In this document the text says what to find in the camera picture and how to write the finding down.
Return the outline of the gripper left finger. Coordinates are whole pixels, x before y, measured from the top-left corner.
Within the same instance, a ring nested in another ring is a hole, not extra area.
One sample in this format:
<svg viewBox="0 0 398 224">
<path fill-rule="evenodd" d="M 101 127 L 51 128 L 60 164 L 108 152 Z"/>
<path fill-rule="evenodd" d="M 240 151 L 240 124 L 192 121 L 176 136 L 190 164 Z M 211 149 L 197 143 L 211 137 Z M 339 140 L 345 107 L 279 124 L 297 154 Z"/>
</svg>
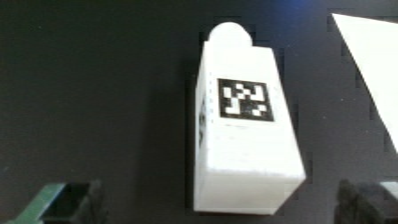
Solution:
<svg viewBox="0 0 398 224">
<path fill-rule="evenodd" d="M 48 184 L 7 224 L 108 224 L 101 181 Z"/>
</svg>

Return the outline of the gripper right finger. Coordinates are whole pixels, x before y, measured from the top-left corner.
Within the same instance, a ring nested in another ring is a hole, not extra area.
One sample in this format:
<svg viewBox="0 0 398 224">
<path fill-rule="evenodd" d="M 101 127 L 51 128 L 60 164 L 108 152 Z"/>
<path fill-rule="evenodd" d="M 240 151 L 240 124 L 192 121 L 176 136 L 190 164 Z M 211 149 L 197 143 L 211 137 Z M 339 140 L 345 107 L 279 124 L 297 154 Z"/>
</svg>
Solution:
<svg viewBox="0 0 398 224">
<path fill-rule="evenodd" d="M 398 181 L 339 181 L 334 224 L 398 224 Z"/>
</svg>

